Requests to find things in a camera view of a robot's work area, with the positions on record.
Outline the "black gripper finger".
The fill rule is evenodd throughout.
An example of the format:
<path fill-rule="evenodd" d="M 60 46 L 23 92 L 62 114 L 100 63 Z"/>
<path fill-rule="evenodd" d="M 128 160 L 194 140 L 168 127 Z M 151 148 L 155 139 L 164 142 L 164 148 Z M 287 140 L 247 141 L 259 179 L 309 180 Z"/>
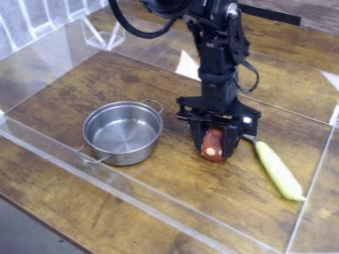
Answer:
<path fill-rule="evenodd" d="M 237 125 L 228 125 L 224 127 L 223 136 L 223 157 L 227 159 L 232 156 L 235 149 L 238 148 L 239 141 L 243 137 L 245 131 Z"/>
<path fill-rule="evenodd" d="M 204 136 L 210 130 L 210 124 L 207 122 L 190 121 L 190 131 L 194 139 L 195 148 L 198 151 L 202 150 Z"/>

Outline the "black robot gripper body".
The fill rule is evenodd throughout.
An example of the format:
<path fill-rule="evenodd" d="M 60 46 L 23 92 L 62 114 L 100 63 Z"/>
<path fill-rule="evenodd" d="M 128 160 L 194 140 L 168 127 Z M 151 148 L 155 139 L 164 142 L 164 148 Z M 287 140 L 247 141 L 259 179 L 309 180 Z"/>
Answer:
<path fill-rule="evenodd" d="M 211 127 L 224 130 L 228 125 L 239 126 L 245 134 L 255 135 L 261 112 L 239 100 L 239 78 L 235 71 L 211 74 L 199 71 L 202 94 L 180 96 L 178 118 L 187 122 L 207 122 Z"/>

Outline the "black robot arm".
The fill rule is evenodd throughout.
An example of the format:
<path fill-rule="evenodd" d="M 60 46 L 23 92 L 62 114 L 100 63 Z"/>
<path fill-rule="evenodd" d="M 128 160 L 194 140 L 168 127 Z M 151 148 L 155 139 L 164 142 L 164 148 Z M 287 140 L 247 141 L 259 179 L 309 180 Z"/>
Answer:
<path fill-rule="evenodd" d="M 246 135 L 257 134 L 261 112 L 246 106 L 239 94 L 239 67 L 251 54 L 238 0 L 140 0 L 155 15 L 183 19 L 200 58 L 202 94 L 176 99 L 178 118 L 187 121 L 202 149 L 215 129 L 222 131 L 222 157 L 230 158 Z"/>

